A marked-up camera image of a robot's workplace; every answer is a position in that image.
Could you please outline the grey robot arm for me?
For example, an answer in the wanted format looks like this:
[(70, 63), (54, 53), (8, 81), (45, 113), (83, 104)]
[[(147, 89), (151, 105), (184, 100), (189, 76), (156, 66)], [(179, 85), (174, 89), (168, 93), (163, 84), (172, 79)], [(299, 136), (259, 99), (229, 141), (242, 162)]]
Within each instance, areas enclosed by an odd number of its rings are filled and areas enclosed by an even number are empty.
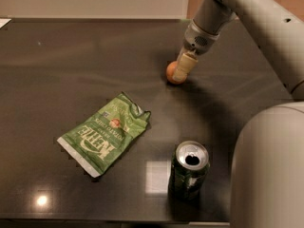
[(204, 0), (167, 69), (180, 84), (237, 18), (264, 57), (243, 76), (277, 103), (240, 131), (231, 169), (230, 228), (304, 228), (304, 23), (274, 0)]

